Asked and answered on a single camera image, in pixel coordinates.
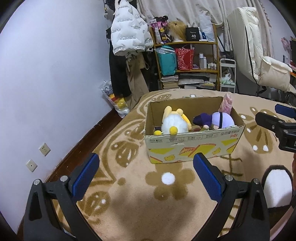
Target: purple plush toy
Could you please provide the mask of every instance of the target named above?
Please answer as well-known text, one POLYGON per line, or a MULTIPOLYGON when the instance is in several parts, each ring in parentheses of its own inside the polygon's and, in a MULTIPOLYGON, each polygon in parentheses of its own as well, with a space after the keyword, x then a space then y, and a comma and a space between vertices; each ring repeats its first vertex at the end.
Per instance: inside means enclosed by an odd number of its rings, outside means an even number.
POLYGON ((193 124, 202 126, 201 131, 208 130, 211 126, 214 130, 234 126, 232 117, 224 112, 215 112, 212 115, 202 113, 193 119, 193 124))

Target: yellow pom-pom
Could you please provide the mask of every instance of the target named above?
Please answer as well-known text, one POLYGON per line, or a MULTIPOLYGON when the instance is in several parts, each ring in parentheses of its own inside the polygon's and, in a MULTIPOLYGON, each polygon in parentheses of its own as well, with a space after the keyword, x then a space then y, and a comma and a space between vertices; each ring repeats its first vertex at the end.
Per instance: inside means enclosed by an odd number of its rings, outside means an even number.
POLYGON ((155 131, 155 132, 154 132, 154 135, 155 135, 155 136, 161 136, 161 134, 162 134, 161 131, 155 131))
POLYGON ((170 134, 173 135, 173 136, 175 136, 177 133, 178 133, 178 129, 177 129, 177 127, 172 126, 172 127, 170 128, 170 134))

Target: white rolling cart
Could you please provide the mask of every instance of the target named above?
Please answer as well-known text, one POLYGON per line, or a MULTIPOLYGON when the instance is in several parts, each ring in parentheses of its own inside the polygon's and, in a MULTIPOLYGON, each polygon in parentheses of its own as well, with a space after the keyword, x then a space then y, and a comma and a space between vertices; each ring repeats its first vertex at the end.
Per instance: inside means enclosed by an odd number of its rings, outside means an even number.
POLYGON ((233 93, 235 93, 236 78, 237 78, 237 63, 234 59, 222 58, 220 60, 220 77, 222 76, 222 67, 234 68, 234 85, 225 85, 220 83, 220 91, 222 91, 222 87, 226 87, 226 88, 233 88, 233 93))

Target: electrical outlet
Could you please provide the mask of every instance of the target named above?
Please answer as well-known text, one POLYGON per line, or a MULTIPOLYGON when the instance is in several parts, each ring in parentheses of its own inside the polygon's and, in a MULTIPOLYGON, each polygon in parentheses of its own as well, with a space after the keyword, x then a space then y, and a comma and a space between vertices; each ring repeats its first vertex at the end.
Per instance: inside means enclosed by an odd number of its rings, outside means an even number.
POLYGON ((44 156, 46 156, 50 152, 50 148, 48 147, 48 145, 46 145, 46 143, 43 143, 39 150, 44 156))
POLYGON ((26 166, 31 172, 34 172, 37 167, 37 164, 31 159, 27 162, 26 166))

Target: teal bag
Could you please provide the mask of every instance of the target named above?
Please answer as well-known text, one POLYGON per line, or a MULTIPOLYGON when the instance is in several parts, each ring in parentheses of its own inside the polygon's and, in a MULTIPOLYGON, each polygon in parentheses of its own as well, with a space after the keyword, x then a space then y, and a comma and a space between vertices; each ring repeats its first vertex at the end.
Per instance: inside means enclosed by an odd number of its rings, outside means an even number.
POLYGON ((170 46, 163 45, 155 51, 157 52, 162 75, 174 75, 177 70, 177 57, 175 50, 170 46))

